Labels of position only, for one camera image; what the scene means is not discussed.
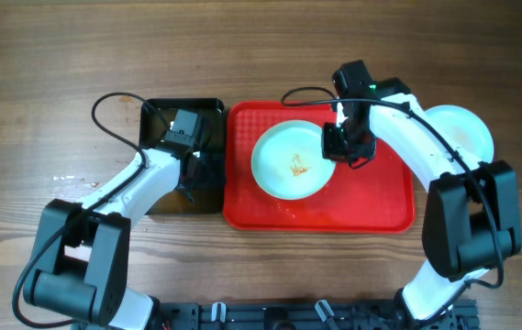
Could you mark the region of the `white plate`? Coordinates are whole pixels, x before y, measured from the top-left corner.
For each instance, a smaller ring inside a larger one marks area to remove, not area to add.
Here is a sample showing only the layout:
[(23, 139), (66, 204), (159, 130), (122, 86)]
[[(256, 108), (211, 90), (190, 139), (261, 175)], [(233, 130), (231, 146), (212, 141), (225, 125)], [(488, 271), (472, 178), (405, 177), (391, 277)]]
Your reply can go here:
[(437, 105), (426, 111), (429, 119), (454, 141), (482, 161), (494, 160), (494, 141), (488, 126), (472, 111), (452, 104)]
[(322, 128), (305, 120), (272, 126), (257, 140), (250, 160), (257, 185), (282, 200), (305, 199), (324, 188), (336, 163), (322, 155)]

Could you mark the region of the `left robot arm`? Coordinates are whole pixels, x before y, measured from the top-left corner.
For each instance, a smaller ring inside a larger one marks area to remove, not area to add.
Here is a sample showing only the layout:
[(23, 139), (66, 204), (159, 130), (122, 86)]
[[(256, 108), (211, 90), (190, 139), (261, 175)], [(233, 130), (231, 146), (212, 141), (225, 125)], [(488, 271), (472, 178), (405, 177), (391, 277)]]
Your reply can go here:
[(162, 328), (159, 300), (128, 287), (131, 229), (164, 195), (221, 185), (223, 178), (221, 153), (140, 148), (101, 190), (76, 202), (52, 200), (42, 210), (30, 260), (13, 291), (17, 320), (49, 328), (22, 314), (19, 304), (25, 302), (63, 315), (62, 326)]

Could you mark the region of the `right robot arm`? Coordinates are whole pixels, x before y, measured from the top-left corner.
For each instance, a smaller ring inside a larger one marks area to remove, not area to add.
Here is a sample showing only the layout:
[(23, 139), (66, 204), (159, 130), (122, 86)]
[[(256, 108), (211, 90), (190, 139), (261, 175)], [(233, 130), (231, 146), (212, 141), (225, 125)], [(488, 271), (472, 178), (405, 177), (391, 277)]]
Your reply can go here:
[(422, 229), (426, 260), (394, 297), (391, 324), (420, 329), (449, 318), (471, 287), (496, 290), (505, 260), (522, 246), (516, 173), (503, 160), (482, 159), (448, 135), (410, 93), (336, 98), (329, 134), (348, 139), (350, 121), (385, 142), (427, 191)]

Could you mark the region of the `black water tray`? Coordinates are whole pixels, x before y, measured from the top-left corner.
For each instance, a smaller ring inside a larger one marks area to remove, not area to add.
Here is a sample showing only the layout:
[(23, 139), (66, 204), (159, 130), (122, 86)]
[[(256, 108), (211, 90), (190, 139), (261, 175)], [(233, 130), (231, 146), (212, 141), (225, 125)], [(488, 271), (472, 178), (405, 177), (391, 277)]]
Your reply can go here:
[[(164, 141), (164, 136), (171, 128), (179, 109), (195, 110), (203, 118), (203, 137), (197, 148)], [(177, 186), (173, 191), (163, 195), (149, 209), (151, 215), (203, 215), (217, 214), (222, 210), (226, 184), (226, 133), (225, 106), (217, 98), (153, 98), (142, 106), (139, 145), (145, 149), (169, 152), (180, 161)], [(224, 187), (212, 190), (193, 190), (189, 195), (181, 193), (182, 157), (188, 152), (212, 150), (224, 153)]]

